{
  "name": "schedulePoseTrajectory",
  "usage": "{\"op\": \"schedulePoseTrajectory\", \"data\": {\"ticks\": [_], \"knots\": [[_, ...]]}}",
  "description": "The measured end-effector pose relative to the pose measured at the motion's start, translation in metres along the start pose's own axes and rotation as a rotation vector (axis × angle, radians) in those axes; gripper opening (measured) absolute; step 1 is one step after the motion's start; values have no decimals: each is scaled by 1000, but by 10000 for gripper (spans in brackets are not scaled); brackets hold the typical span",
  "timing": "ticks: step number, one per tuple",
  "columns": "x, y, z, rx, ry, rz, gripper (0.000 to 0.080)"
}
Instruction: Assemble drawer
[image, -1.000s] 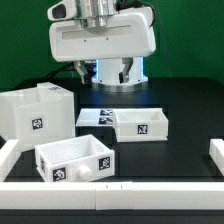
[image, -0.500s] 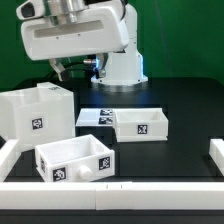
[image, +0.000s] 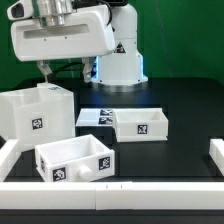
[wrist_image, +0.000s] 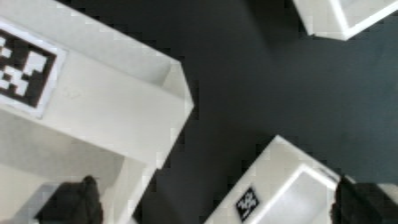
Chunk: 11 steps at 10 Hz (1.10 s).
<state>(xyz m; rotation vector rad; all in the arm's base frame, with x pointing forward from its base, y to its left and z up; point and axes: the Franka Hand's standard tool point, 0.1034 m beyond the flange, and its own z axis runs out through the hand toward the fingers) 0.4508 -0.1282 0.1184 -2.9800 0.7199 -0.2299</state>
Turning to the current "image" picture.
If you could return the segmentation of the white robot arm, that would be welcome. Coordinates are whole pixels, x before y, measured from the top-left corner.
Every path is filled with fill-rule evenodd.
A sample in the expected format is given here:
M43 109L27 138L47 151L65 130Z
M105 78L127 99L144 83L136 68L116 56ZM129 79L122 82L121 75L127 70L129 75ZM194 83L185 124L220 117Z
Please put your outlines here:
M128 0L18 0L7 9L16 57L49 78L51 60L79 58L83 79L110 92L144 87L137 12Z

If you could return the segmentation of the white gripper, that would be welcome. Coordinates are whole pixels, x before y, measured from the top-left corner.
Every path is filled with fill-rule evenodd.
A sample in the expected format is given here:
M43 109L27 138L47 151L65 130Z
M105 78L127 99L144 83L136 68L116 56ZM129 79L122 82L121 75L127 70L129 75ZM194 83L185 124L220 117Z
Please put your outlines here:
M49 62L45 60L83 58L83 78L88 83L93 57L110 54L115 49L108 18L106 6L94 6L66 15L62 26L43 28L38 19L14 22L11 38L15 55L20 61L38 61L37 67L45 81L52 73Z

